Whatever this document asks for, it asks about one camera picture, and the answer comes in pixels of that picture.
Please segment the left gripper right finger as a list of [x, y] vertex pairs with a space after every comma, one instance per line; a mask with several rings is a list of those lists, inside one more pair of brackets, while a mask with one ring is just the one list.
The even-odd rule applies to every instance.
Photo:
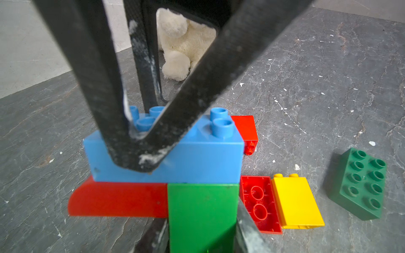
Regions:
[[241, 199], [238, 200], [235, 234], [236, 253], [270, 253], [267, 242], [257, 229]]

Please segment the blue long lego brick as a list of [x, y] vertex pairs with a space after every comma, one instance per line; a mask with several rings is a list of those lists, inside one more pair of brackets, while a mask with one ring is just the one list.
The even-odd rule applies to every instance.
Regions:
[[99, 131], [83, 140], [94, 181], [238, 184], [244, 141], [225, 108], [203, 115], [151, 173], [117, 166]]

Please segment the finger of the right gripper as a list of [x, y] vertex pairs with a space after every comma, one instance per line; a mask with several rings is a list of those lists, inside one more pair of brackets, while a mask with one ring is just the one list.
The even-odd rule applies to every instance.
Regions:
[[311, 2], [242, 1], [147, 133], [136, 129], [126, 106], [103, 2], [34, 4], [74, 71], [112, 161], [125, 169], [150, 173]]
[[139, 87], [146, 112], [166, 105], [161, 89], [156, 11], [153, 1], [124, 1]]

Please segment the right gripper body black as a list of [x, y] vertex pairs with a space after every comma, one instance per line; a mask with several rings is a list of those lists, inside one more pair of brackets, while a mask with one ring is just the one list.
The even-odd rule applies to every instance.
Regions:
[[206, 24], [217, 30], [224, 27], [241, 4], [242, 1], [227, 0], [142, 1], [142, 7], [148, 12], [156, 12], [160, 8], [169, 9], [187, 19]]

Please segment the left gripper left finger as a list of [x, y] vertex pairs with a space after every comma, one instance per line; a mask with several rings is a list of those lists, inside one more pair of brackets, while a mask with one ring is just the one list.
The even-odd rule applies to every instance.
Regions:
[[134, 253], [169, 253], [168, 219], [155, 218], [135, 245]]

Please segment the red square lego brick top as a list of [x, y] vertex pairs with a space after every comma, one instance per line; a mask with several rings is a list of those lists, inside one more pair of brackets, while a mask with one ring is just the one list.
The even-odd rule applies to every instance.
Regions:
[[244, 154], [247, 156], [251, 156], [256, 151], [256, 147], [258, 144], [258, 135], [254, 117], [231, 116], [231, 118], [244, 140]]

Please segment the light green square lego brick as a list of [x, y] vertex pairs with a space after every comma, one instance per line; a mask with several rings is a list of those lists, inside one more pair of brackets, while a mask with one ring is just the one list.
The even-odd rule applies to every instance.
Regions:
[[168, 184], [172, 253], [232, 253], [238, 184]]

